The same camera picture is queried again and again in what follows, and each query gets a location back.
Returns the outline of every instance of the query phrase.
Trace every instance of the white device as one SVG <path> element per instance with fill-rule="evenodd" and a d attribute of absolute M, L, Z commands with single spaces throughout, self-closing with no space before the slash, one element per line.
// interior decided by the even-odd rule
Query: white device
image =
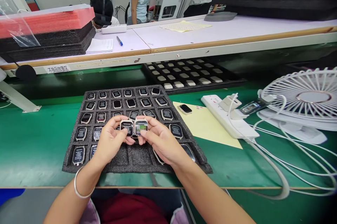
<path fill-rule="evenodd" d="M 125 33 L 126 32 L 126 24 L 111 25 L 111 26 L 107 26 L 107 27 L 102 27 L 101 31 L 102 31 L 102 34 Z"/>

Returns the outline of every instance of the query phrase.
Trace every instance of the silver bangle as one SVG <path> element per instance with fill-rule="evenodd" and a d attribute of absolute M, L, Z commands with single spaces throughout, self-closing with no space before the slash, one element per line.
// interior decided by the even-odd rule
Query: silver bangle
<path fill-rule="evenodd" d="M 75 193 L 76 193 L 76 195 L 77 195 L 79 198 L 85 199 L 85 198 L 88 198 L 88 197 L 90 197 L 90 196 L 92 195 L 92 193 L 93 193 L 94 190 L 95 190 L 95 187 L 94 187 L 94 189 L 92 190 L 92 192 L 91 192 L 89 195 L 87 195 L 87 196 L 82 196 L 82 195 L 80 195 L 80 194 L 78 193 L 77 188 L 76 188 L 76 178 L 77 178 L 78 173 L 80 172 L 80 170 L 81 170 L 83 167 L 84 167 L 84 166 L 82 166 L 81 168 L 79 168 L 78 171 L 76 172 L 75 179 L 74 179 L 74 188 L 75 188 Z"/>

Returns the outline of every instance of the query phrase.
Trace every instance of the paper sheet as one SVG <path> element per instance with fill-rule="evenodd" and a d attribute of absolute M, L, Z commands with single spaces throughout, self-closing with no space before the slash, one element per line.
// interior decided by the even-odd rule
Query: paper sheet
<path fill-rule="evenodd" d="M 178 109 L 182 104 L 173 102 L 193 136 L 242 149 L 239 140 L 232 138 L 206 107 L 186 104 L 192 113 L 185 115 Z"/>
<path fill-rule="evenodd" d="M 193 30 L 203 29 L 206 27 L 211 27 L 211 25 L 196 24 L 196 23 L 183 20 L 178 23 L 171 23 L 167 25 L 162 25 L 160 27 L 168 29 L 168 30 L 172 30 L 172 31 L 177 31 L 179 33 L 183 33 L 187 31 L 193 31 Z"/>

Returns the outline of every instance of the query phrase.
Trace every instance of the power strip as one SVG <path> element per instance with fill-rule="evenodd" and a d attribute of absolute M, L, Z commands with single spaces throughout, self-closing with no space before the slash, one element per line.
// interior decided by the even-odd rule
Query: power strip
<path fill-rule="evenodd" d="M 219 121 L 219 123 L 226 129 L 231 137 L 235 139 L 256 138 L 260 135 L 243 119 L 233 120 L 232 124 L 229 121 L 228 113 L 224 111 L 219 103 L 221 98 L 217 95 L 207 95 L 201 98 L 201 101 L 205 104 L 208 110 L 213 114 L 213 116 Z"/>

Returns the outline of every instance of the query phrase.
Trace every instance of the pen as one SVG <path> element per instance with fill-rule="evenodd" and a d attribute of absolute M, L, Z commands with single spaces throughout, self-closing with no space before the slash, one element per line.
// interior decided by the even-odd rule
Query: pen
<path fill-rule="evenodd" d="M 123 46 L 123 42 L 119 39 L 118 36 L 117 36 L 117 40 L 118 40 L 119 44 L 120 44 L 121 46 Z"/>

